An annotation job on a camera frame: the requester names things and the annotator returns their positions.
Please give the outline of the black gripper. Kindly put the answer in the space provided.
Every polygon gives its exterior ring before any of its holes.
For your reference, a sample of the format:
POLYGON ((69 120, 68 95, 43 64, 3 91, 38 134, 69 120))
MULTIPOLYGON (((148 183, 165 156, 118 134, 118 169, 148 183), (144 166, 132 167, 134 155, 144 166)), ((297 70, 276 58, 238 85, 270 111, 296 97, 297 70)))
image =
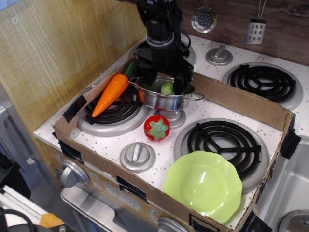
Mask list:
POLYGON ((182 49, 181 40, 170 43, 163 48, 148 47, 137 51, 140 72, 148 85, 152 85, 159 72, 170 75, 174 78, 173 90, 180 95, 187 84, 192 81, 193 65, 188 63, 182 52, 191 47, 191 40, 188 46, 182 49))

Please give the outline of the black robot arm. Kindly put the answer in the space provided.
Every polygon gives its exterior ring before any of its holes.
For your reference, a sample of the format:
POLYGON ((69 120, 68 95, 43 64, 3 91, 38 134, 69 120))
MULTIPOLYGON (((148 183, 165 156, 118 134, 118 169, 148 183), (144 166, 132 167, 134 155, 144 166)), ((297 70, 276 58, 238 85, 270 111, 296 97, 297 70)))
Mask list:
POLYGON ((174 78, 174 92, 180 95, 192 81, 193 65, 184 59, 191 47, 191 40, 184 46, 181 36, 189 38, 181 29, 183 11, 175 0, 130 0, 135 4, 147 29, 147 46, 136 49, 140 72, 147 84, 152 85, 157 73, 174 78))

